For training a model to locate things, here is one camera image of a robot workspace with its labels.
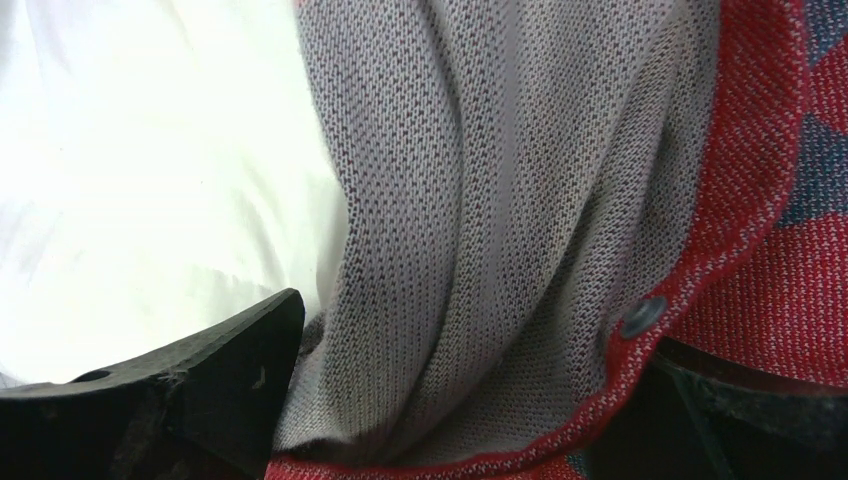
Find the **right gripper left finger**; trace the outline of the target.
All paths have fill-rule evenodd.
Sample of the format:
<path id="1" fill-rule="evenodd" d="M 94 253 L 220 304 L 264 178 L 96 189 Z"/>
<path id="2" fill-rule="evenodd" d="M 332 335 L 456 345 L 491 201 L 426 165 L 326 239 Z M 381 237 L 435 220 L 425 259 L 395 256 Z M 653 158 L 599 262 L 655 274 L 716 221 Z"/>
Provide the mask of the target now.
<path id="1" fill-rule="evenodd" d="M 1 393 L 5 479 L 261 479 L 304 324 L 287 289 L 65 384 Z"/>

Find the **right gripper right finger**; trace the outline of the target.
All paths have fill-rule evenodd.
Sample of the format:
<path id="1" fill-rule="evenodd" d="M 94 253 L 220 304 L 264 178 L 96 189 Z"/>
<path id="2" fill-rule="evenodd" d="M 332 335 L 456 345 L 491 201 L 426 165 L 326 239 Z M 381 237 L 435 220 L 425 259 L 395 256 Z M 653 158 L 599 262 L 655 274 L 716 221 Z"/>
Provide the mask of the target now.
<path id="1" fill-rule="evenodd" d="M 664 339 L 586 468 L 592 479 L 844 479 L 847 391 Z"/>

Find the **white pillow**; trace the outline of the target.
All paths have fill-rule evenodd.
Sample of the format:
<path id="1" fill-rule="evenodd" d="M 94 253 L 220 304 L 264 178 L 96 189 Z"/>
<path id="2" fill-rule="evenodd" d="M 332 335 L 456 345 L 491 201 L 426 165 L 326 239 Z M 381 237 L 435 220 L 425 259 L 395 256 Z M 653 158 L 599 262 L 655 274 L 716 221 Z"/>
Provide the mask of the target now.
<path id="1" fill-rule="evenodd" d="M 294 288 L 274 446 L 520 450 L 679 259 L 716 1 L 5 1 L 1 377 Z"/>

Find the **red printed pillowcase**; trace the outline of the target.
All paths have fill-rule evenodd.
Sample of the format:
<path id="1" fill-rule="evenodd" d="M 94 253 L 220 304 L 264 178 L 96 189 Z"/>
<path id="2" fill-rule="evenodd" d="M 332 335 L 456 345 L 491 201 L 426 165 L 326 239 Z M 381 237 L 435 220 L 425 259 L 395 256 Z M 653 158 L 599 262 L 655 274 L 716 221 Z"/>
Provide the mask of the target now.
<path id="1" fill-rule="evenodd" d="M 583 479 L 669 332 L 756 350 L 751 258 L 798 176 L 800 1 L 306 1 L 347 200 L 270 479 Z"/>

